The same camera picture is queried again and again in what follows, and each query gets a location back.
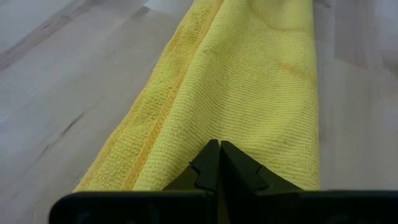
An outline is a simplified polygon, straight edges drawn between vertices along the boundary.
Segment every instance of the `yellow microfiber towel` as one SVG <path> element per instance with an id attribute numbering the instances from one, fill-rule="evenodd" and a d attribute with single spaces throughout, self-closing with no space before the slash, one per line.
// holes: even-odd
<path id="1" fill-rule="evenodd" d="M 196 0 L 75 191 L 162 189 L 210 139 L 319 188 L 312 0 Z"/>

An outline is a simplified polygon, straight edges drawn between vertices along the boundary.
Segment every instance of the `wooden floor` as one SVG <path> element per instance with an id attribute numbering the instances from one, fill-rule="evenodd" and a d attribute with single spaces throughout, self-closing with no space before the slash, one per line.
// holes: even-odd
<path id="1" fill-rule="evenodd" d="M 192 1 L 101 1 L 0 71 L 1 223 L 45 223 Z M 398 2 L 316 0 L 324 189 L 398 189 Z"/>

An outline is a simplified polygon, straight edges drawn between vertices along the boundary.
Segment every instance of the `towel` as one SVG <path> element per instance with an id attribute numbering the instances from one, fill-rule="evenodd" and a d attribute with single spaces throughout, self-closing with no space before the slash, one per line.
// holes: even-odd
<path id="1" fill-rule="evenodd" d="M 319 188 L 312 0 L 196 0 L 75 191 L 160 190 L 210 139 Z"/>

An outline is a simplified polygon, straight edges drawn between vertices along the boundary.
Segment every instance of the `light wood surface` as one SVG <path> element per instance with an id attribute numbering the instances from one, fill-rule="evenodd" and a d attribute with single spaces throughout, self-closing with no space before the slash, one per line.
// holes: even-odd
<path id="1" fill-rule="evenodd" d="M 99 2 L 0 71 L 1 223 L 46 222 L 191 2 Z M 398 189 L 398 2 L 316 0 L 314 21 L 322 188 Z"/>

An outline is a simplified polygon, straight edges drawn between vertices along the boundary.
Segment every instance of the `towel fold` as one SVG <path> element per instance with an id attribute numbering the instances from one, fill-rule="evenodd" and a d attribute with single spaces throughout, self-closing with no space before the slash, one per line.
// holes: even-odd
<path id="1" fill-rule="evenodd" d="M 319 188 L 312 0 L 196 0 L 75 191 L 165 187 L 210 139 Z"/>

